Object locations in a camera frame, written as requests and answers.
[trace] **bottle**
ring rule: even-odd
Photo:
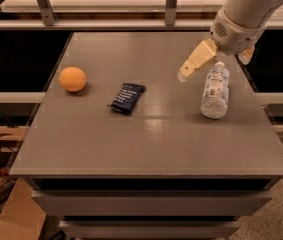
[[[201,113],[212,119],[223,117],[228,110],[229,70],[217,62],[207,74],[201,101]]]

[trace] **bottle label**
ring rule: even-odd
[[[213,68],[207,75],[203,98],[223,99],[228,104],[229,71]]]

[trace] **black packet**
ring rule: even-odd
[[[143,85],[124,83],[115,100],[108,106],[123,114],[131,115],[135,103],[144,91]]]

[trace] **gray drawer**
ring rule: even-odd
[[[229,237],[238,228],[237,222],[84,222],[61,221],[59,224],[66,235],[78,238],[120,239],[182,239]]]
[[[267,191],[33,191],[53,216],[247,216],[265,205]]]

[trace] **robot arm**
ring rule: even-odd
[[[268,19],[282,4],[283,0],[228,0],[217,13],[210,39],[202,41],[180,68],[180,80],[186,80],[218,52],[239,54],[247,64]]]

